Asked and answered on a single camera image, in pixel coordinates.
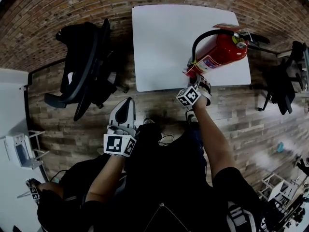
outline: fire extinguisher hose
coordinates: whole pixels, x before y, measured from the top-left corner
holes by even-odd
[[[239,37],[238,33],[235,33],[235,32],[230,31],[230,30],[225,30],[225,29],[216,29],[216,30],[211,30],[211,31],[208,31],[206,33],[203,33],[202,35],[198,36],[198,38],[193,43],[193,46],[192,46],[192,63],[191,64],[195,65],[197,63],[196,49],[197,49],[198,43],[201,40],[203,40],[203,39],[205,39],[209,36],[216,35],[216,34],[226,34],[226,35]]]

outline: wooden floor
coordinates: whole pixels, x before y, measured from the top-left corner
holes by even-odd
[[[109,113],[126,97],[132,97],[136,103],[137,125],[144,118],[151,117],[162,125],[164,134],[173,134],[177,138],[185,130],[186,110],[175,99],[178,90],[137,92],[132,53],[126,59],[118,81],[129,86],[129,92],[116,91],[102,109],[91,105],[77,122],[73,121],[76,104],[68,105],[66,109],[55,109],[43,101],[46,92],[59,94],[64,64],[33,75],[28,92],[29,111],[34,126],[46,131],[40,136],[40,142],[42,148],[51,151],[43,158],[49,177],[98,155],[97,148],[103,145]],[[260,83],[262,77],[258,68],[269,68],[278,61],[272,54],[251,50],[249,63],[252,83]],[[250,90],[248,86],[213,87],[211,105],[207,108],[229,140],[237,167],[255,189],[259,187],[261,177],[271,171],[282,177],[295,178],[299,173],[293,168],[292,160],[296,153],[307,155],[309,146],[309,116],[305,113],[305,98],[296,98],[292,104],[293,112],[284,116],[277,105],[271,103],[264,112],[258,112],[256,108],[263,106],[264,101],[265,95],[261,91]],[[285,148],[282,153],[277,152],[280,142]]]

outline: blue object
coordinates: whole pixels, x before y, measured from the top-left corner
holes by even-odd
[[[283,142],[280,142],[277,147],[277,152],[281,153],[282,151],[284,151],[283,147],[284,147]]]

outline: wrist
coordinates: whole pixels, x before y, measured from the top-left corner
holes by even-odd
[[[123,156],[118,156],[118,155],[111,155],[110,159],[114,160],[114,161],[126,161],[126,157]]]
[[[193,111],[205,111],[206,110],[206,106],[204,104],[199,104],[199,103],[195,103],[192,106]]]

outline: black office chair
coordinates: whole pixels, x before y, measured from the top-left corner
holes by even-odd
[[[287,111],[292,112],[291,103],[295,98],[295,91],[292,82],[298,82],[303,89],[303,83],[300,75],[289,77],[286,69],[291,66],[293,61],[300,61],[303,57],[303,45],[298,41],[293,42],[292,52],[285,62],[282,60],[279,66],[271,68],[269,71],[263,72],[263,77],[266,80],[267,87],[263,85],[251,85],[250,88],[263,89],[267,91],[266,100],[263,108],[258,108],[259,111],[264,111],[268,101],[278,104],[280,112],[284,115]]]
[[[80,119],[91,103],[99,108],[116,91],[116,73],[111,63],[110,24],[102,28],[86,22],[61,29],[56,39],[64,43],[67,56],[62,77],[61,96],[46,93],[44,101],[52,107],[65,108],[78,103],[74,121]]]

